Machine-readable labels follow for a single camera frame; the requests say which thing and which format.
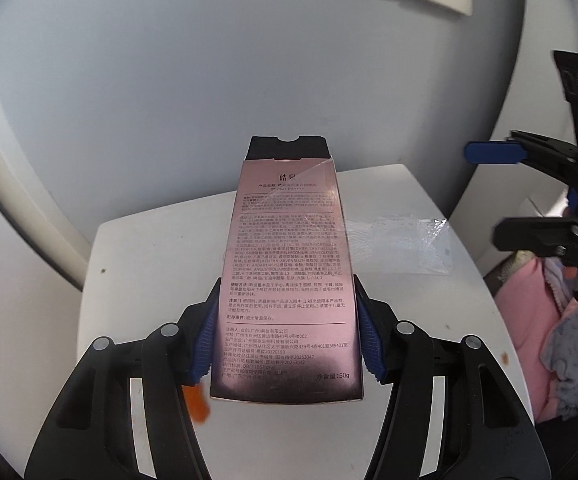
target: white table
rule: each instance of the white table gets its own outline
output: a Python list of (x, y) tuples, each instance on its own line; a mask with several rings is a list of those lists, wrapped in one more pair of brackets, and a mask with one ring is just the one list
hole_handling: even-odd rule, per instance
[[(338, 183), (347, 219), (441, 218), (405, 166), (345, 171), (338, 173)], [(98, 336), (116, 343), (142, 339), (207, 298), (222, 270), (234, 197), (234, 192), (209, 196), (100, 226), (82, 297), (79, 357)], [(450, 236), (450, 276), (359, 272), (359, 277), (371, 298), (386, 301), (400, 320), (414, 321), (430, 336), (459, 341), (479, 335), (531, 415), (504, 322), (469, 254), (453, 231)], [(436, 381), (423, 474), (437, 465), (443, 389)], [(211, 415), (195, 425), (197, 439), (213, 480), (362, 479), (390, 390), (365, 370), (365, 398), (357, 402), (265, 406), (210, 400)], [(143, 426), (135, 422), (134, 434), (139, 465), (149, 472)]]

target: blue gripper pad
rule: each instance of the blue gripper pad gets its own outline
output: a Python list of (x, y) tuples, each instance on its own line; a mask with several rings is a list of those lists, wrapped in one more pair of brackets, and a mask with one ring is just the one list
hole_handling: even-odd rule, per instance
[(189, 380), (198, 384), (209, 373), (213, 358), (213, 338), (215, 336), (216, 321), (218, 318), (218, 297), (209, 307), (192, 346), (192, 362), (189, 368)]
[(570, 187), (568, 193), (566, 194), (566, 200), (568, 201), (571, 214), (575, 216), (578, 209), (578, 192)]
[(384, 364), (383, 342), (380, 338), (367, 307), (356, 295), (358, 308), (358, 329), (360, 331), (360, 348), (365, 359), (365, 365), (378, 381), (382, 381), (387, 376), (387, 367)]
[(472, 164), (518, 164), (527, 158), (527, 152), (518, 142), (475, 141), (464, 147), (464, 158)]

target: light blue wall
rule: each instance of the light blue wall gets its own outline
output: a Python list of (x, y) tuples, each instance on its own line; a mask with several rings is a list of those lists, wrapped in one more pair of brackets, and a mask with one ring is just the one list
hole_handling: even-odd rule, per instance
[(251, 135), (325, 136), (338, 170), (403, 162), (448, 214), (524, 10), (473, 1), (466, 18), (417, 0), (0, 0), (0, 100), (89, 240), (235, 189)]

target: plastic wrap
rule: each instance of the plastic wrap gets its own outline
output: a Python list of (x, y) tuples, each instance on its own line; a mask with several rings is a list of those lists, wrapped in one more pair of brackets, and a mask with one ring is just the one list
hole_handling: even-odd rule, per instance
[(356, 274), (451, 274), (451, 237), (445, 218), (345, 219), (345, 227)]

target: orange object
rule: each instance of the orange object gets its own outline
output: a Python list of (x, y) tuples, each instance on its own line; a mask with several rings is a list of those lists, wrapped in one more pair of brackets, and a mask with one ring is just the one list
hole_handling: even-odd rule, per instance
[(578, 269), (576, 267), (565, 267), (564, 277), (568, 280), (574, 280), (578, 274)]
[(207, 420), (211, 409), (209, 408), (207, 399), (205, 399), (202, 383), (196, 386), (182, 386), (182, 394), (185, 397), (191, 420), (201, 424)]

